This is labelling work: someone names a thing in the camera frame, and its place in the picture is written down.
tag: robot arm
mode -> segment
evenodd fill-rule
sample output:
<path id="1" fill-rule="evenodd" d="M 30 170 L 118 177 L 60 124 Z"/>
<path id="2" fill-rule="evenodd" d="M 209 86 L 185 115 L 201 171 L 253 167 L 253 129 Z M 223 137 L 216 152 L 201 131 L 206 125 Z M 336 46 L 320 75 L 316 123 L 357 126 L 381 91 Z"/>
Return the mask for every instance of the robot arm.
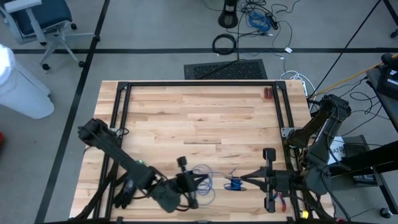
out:
<path id="1" fill-rule="evenodd" d="M 108 125 L 102 120 L 91 119 L 84 126 L 79 127 L 78 134 L 85 144 L 103 150 L 125 168 L 137 189 L 141 192 L 145 190 L 144 195 L 156 200 L 166 212 L 170 213 L 179 209 L 177 207 L 180 205 L 181 194 L 188 198 L 188 206 L 184 206 L 185 208 L 198 208 L 194 193 L 198 185 L 208 178 L 208 174 L 194 174 L 192 171 L 186 171 L 185 157 L 177 159 L 182 173 L 177 174 L 173 179 L 167 179 L 155 167 L 138 163 L 125 153 L 119 147 L 116 133 L 110 131 Z"/>
<path id="2" fill-rule="evenodd" d="M 282 192 L 283 196 L 289 196 L 292 189 L 302 190 L 305 195 L 309 191 L 317 195 L 327 193 L 325 184 L 330 181 L 327 162 L 329 160 L 330 144 L 336 136 L 341 123 L 351 114 L 348 102 L 335 95 L 324 96 L 320 102 L 318 113 L 302 129 L 294 129 L 284 139 L 284 148 L 301 149 L 298 160 L 304 167 L 299 172 L 295 170 L 273 170 L 272 162 L 275 161 L 275 149 L 263 149 L 263 158 L 267 161 L 265 167 L 241 176 L 241 180 L 257 185 L 267 193 L 264 207 L 268 212 L 275 212 L 275 202 L 272 195 L 274 191 Z M 317 134 L 315 142 L 308 146 L 313 134 Z M 252 178 L 263 177 L 264 182 L 253 182 Z M 329 217 L 327 213 L 318 213 L 319 216 Z"/>

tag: blue object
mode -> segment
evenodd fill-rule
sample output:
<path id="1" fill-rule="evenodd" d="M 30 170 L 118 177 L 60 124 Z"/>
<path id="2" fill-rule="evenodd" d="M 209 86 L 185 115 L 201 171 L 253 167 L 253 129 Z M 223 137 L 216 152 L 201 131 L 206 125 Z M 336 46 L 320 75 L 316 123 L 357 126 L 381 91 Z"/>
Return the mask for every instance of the blue object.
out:
<path id="1" fill-rule="evenodd" d="M 224 189 L 225 190 L 242 190 L 242 180 L 240 179 L 231 179 L 231 183 L 230 184 L 224 184 Z"/>
<path id="2" fill-rule="evenodd" d="M 258 12 L 252 12 L 249 16 L 249 27 L 257 28 L 264 33 L 268 32 L 271 28 L 271 21 L 267 16 L 264 16 Z"/>
<path id="3" fill-rule="evenodd" d="M 72 15 L 65 0 L 42 0 L 42 4 L 32 7 L 37 22 L 42 29 L 63 21 L 72 21 Z M 34 30 L 25 10 L 11 14 L 24 35 L 33 34 Z"/>
<path id="4" fill-rule="evenodd" d="M 209 175 L 209 178 L 205 179 L 198 185 L 198 190 L 196 191 L 196 193 L 198 195 L 206 196 L 210 192 L 213 192 L 213 198 L 208 203 L 200 204 L 200 205 L 211 204 L 214 201 L 214 199 L 216 198 L 216 192 L 213 189 L 213 174 L 223 174 L 223 173 L 212 171 L 212 169 L 206 164 L 199 164 L 199 165 L 195 166 L 192 169 L 192 172 L 195 174 L 208 174 Z"/>

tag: white trash can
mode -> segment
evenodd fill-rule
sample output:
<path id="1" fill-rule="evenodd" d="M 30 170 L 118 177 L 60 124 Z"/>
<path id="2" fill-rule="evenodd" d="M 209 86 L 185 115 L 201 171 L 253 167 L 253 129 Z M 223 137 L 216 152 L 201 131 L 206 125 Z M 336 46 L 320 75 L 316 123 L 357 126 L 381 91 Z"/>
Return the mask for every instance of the white trash can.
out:
<path id="1" fill-rule="evenodd" d="M 19 65 L 11 49 L 0 44 L 0 104 L 33 119 L 54 111 L 50 90 Z"/>

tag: butcher block tabletop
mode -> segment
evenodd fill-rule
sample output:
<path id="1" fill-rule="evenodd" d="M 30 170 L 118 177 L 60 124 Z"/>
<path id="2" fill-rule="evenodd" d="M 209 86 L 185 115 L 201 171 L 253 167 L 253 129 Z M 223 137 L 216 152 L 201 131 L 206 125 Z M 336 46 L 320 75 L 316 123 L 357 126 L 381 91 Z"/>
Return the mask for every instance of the butcher block tabletop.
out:
<path id="1" fill-rule="evenodd" d="M 94 118 L 110 123 L 117 85 L 118 81 L 102 82 Z M 286 86 L 294 125 L 303 127 L 310 120 L 303 86 L 297 80 L 286 81 Z M 278 198 L 276 212 L 267 213 L 265 193 L 255 185 L 244 182 L 242 187 L 247 191 L 242 192 L 224 189 L 224 184 L 230 183 L 224 176 L 230 175 L 231 171 L 234 170 L 234 176 L 240 176 L 265 165 L 262 158 L 265 147 L 276 149 L 274 168 L 286 169 L 275 102 L 264 98 L 265 87 L 269 86 L 132 87 L 126 118 L 129 134 L 123 137 L 122 149 L 133 159 L 156 167 L 169 178 L 180 172 L 176 162 L 178 157 L 186 156 L 188 169 L 207 165 L 214 172 L 214 191 L 197 195 L 199 208 L 187 212 L 167 213 L 151 198 L 133 200 L 126 209 L 113 207 L 111 220 L 123 217 L 124 221 L 270 222 L 294 217 L 289 198 L 285 198 L 285 212 Z M 124 94 L 125 91 L 122 92 L 116 127 L 120 124 Z M 281 92 L 279 98 L 287 124 Z M 103 151 L 96 148 L 85 152 L 71 217 L 78 215 L 96 192 L 103 157 Z M 119 176 L 124 173 L 120 167 Z M 115 195 L 120 188 L 116 187 Z M 107 196 L 108 192 L 105 192 L 100 217 L 104 216 Z M 323 195 L 321 202 L 333 215 L 330 196 Z"/>

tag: tangled blue wire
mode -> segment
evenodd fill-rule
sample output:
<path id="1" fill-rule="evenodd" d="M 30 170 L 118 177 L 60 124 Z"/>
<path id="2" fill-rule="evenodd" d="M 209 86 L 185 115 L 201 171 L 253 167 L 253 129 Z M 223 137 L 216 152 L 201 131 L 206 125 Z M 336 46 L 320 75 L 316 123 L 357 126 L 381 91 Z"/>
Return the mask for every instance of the tangled blue wire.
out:
<path id="1" fill-rule="evenodd" d="M 212 169 L 206 164 L 199 164 L 199 165 L 195 166 L 192 169 L 192 172 L 194 174 L 208 174 L 209 175 L 209 178 L 205 179 L 198 185 L 198 190 L 196 191 L 196 194 L 202 195 L 202 196 L 206 196 L 210 192 L 213 192 L 213 198 L 208 203 L 199 204 L 199 205 L 209 205 L 216 198 L 216 192 L 213 188 L 213 174 L 223 174 L 223 173 L 212 171 Z"/>
<path id="2" fill-rule="evenodd" d="M 233 175 L 233 172 L 236 170 L 236 168 L 235 169 L 233 169 L 229 174 L 231 174 L 231 177 L 234 177 L 234 175 Z M 224 189 L 225 190 L 241 190 L 242 189 L 242 180 L 240 180 L 240 179 L 234 179 L 234 178 L 232 178 L 231 179 L 231 183 L 228 183 L 228 184 L 224 184 Z"/>
<path id="3" fill-rule="evenodd" d="M 258 12 L 250 12 L 249 16 L 249 27 L 256 28 L 266 33 L 271 28 L 271 21 L 269 18 Z"/>

